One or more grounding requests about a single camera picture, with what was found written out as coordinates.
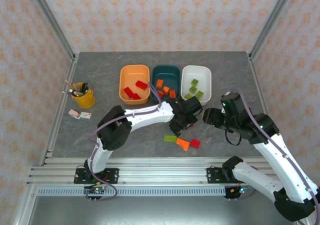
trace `green cube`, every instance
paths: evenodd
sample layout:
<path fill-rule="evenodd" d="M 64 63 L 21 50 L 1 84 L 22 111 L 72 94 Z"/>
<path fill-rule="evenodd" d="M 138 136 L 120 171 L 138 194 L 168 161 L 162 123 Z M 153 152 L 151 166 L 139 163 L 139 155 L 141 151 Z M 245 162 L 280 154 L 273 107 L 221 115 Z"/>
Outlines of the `green cube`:
<path fill-rule="evenodd" d="M 171 135 L 164 135 L 164 141 L 167 143 L 176 143 L 177 142 L 177 137 L 176 136 L 171 136 Z"/>
<path fill-rule="evenodd" d="M 204 93 L 202 91 L 198 91 L 195 95 L 195 97 L 200 100 L 200 98 L 202 98 L 202 96 L 204 95 Z"/>
<path fill-rule="evenodd" d="M 192 96 L 188 93 L 187 95 L 184 96 L 186 99 L 192 98 Z"/>
<path fill-rule="evenodd" d="M 199 81 L 198 81 L 197 79 L 193 79 L 192 82 L 191 82 L 191 84 L 192 84 L 192 86 L 195 86 L 195 87 L 196 87 L 196 86 L 198 85 L 198 82 L 199 82 Z"/>
<path fill-rule="evenodd" d="M 197 91 L 197 88 L 195 86 L 190 87 L 189 89 L 190 93 L 194 94 Z"/>

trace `wall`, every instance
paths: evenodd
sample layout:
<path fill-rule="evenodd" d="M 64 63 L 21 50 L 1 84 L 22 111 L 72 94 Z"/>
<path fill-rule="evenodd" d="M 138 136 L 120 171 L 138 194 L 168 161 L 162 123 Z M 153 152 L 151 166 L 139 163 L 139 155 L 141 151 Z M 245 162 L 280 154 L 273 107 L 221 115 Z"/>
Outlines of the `wall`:
<path fill-rule="evenodd" d="M 254 60 L 271 117 L 320 184 L 320 0 L 290 0 Z"/>
<path fill-rule="evenodd" d="M 0 224 L 39 165 L 70 60 L 34 0 L 0 0 Z"/>
<path fill-rule="evenodd" d="M 73 51 L 250 51 L 278 0 L 46 0 Z"/>

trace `pen holder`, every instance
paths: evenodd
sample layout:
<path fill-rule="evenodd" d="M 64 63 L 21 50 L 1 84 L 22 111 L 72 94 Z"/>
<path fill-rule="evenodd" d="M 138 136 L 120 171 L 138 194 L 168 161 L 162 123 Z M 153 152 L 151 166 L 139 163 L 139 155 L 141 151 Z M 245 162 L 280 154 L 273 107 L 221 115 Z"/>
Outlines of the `pen holder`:
<path fill-rule="evenodd" d="M 81 88 L 82 87 L 83 82 L 78 82 L 76 83 L 76 85 Z M 91 108 L 95 102 L 95 96 L 94 96 L 94 91 L 91 90 L 90 88 L 88 89 L 88 91 L 86 92 L 85 95 L 83 96 L 74 96 L 72 95 L 72 98 L 78 103 L 79 107 L 82 109 L 88 109 Z"/>

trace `purple cable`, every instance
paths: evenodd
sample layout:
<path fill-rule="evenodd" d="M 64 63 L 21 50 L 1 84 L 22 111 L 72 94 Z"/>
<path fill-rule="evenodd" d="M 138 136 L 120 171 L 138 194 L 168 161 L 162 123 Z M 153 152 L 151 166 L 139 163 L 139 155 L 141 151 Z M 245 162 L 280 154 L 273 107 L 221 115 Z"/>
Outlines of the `purple cable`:
<path fill-rule="evenodd" d="M 90 157 L 89 169 L 90 169 L 91 175 L 92 175 L 97 181 L 99 181 L 100 183 L 103 183 L 103 184 L 106 184 L 106 185 L 112 187 L 112 188 L 114 189 L 114 191 L 115 191 L 115 194 L 114 194 L 113 196 L 108 196 L 108 197 L 106 197 L 106 198 L 100 198 L 99 200 L 95 200 L 95 201 L 102 202 L 102 201 L 106 201 L 106 200 L 113 199 L 114 197 L 117 196 L 118 190 L 117 190 L 117 188 L 116 188 L 115 186 L 113 186 L 111 183 L 109 183 L 109 182 L 107 182 L 107 181 L 104 181 L 104 180 L 98 178 L 98 177 L 92 172 L 92 170 L 93 170 L 93 165 L 92 165 L 93 159 L 94 159 L 94 157 L 95 157 L 95 155 L 96 155 L 96 153 L 97 153 L 98 148 L 99 148 L 100 145 L 99 145 L 99 143 L 97 143 L 96 140 L 92 140 L 91 137 L 95 136 L 95 135 L 97 134 L 97 132 L 99 132 L 101 129 L 105 128 L 105 127 L 108 126 L 109 124 L 112 124 L 112 123 L 114 123 L 114 122 L 116 122 L 116 121 L 119 121 L 119 120 L 121 120 L 121 119 L 128 118 L 128 117 L 133 117 L 133 116 L 139 116 L 139 115 L 152 114 L 152 113 L 158 111 L 159 108 L 161 107 L 162 100 L 161 100 L 161 98 L 159 97 L 159 95 L 158 95 L 155 87 L 151 84 L 151 82 L 148 82 L 148 86 L 149 86 L 151 92 L 155 95 L 155 97 L 158 99 L 158 102 L 159 102 L 158 106 L 157 106 L 155 109 L 153 109 L 153 110 L 151 110 L 151 111 L 143 111 L 143 112 L 137 112 L 137 113 L 130 113 L 130 114 L 126 114 L 126 115 L 123 115 L 123 116 L 119 116 L 119 117 L 117 117 L 117 118 L 114 118 L 114 119 L 106 122 L 106 123 L 103 124 L 102 126 L 98 127 L 98 128 L 97 128 L 96 130 L 94 130 L 93 133 L 91 133 L 90 136 L 89 136 L 89 140 L 96 145 L 96 146 L 94 147 L 93 153 L 92 153 L 92 155 L 91 155 L 91 157 Z M 89 192 L 90 192 L 90 190 L 88 190 L 88 191 L 86 192 L 85 198 L 90 201 L 91 199 L 89 199 L 89 197 L 88 197 L 88 193 L 89 193 Z"/>
<path fill-rule="evenodd" d="M 243 105 L 244 105 L 244 107 L 245 107 L 245 110 L 246 110 L 246 112 L 248 113 L 251 121 L 252 121 L 252 122 L 254 123 L 254 125 L 256 126 L 256 128 L 259 129 L 259 131 L 276 147 L 276 149 L 278 149 L 278 150 L 280 151 L 280 153 L 282 153 L 282 155 L 283 155 L 284 157 L 286 157 L 287 154 L 285 153 L 285 151 L 283 151 L 282 148 L 279 147 L 279 145 L 276 144 L 276 142 L 273 141 L 273 140 L 271 139 L 271 137 L 270 137 L 270 136 L 260 127 L 260 125 L 257 123 L 257 121 L 255 120 L 254 116 L 252 115 L 252 113 L 251 113 L 250 110 L 249 110 L 249 107 L 248 107 L 248 105 L 247 105 L 247 103 L 246 103 L 246 100 L 245 100 L 245 97 L 244 97 L 242 91 L 241 91 L 239 88 L 236 88 L 236 90 L 239 92 L 240 97 L 241 97 L 241 100 L 242 100 Z M 311 187 L 309 186 L 307 180 L 306 180 L 305 177 L 302 175 L 300 169 L 297 167 L 297 165 L 294 163 L 294 161 L 292 161 L 292 159 L 291 159 L 290 157 L 287 157 L 286 159 L 289 161 L 289 163 L 293 166 L 293 168 L 295 169 L 295 171 L 298 173 L 298 175 L 299 175 L 299 177 L 301 178 L 301 180 L 303 181 L 305 187 L 306 187 L 308 190 L 310 190 L 309 193 L 310 193 L 311 196 L 312 196 L 312 199 L 313 199 L 314 204 L 315 204 L 315 209 L 316 209 L 316 220 L 315 220 L 314 225 L 319 225 L 319 222 L 320 222 L 320 208 L 319 208 L 318 200 L 317 200 L 314 192 L 311 190 Z"/>

